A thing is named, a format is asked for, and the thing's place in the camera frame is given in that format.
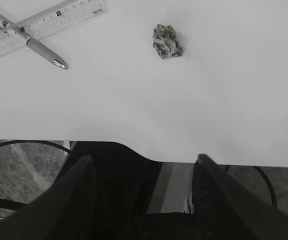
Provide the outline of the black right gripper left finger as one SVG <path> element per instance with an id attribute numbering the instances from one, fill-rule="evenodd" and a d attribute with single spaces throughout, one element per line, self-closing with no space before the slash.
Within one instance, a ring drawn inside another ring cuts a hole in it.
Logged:
<path id="1" fill-rule="evenodd" d="M 88 240 L 94 215 L 94 165 L 82 157 L 37 199 L 0 222 L 0 240 Z"/>

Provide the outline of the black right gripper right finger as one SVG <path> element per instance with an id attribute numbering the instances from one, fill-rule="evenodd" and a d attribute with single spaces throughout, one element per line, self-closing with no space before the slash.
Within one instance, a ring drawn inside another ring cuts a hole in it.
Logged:
<path id="1" fill-rule="evenodd" d="M 288 240 L 288 215 L 199 154 L 192 181 L 194 213 L 212 240 Z"/>

